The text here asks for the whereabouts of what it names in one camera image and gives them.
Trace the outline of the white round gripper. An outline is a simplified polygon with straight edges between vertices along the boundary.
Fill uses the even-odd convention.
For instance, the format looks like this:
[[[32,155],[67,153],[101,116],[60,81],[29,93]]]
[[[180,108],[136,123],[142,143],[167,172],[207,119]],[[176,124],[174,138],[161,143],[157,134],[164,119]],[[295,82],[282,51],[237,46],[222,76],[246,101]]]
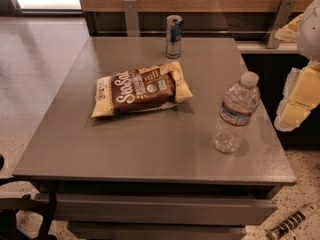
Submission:
[[[303,14],[278,29],[275,38],[296,42],[300,55],[312,60],[303,69],[292,68],[283,89],[274,120],[282,132],[299,128],[313,109],[320,104],[320,0],[313,0]]]

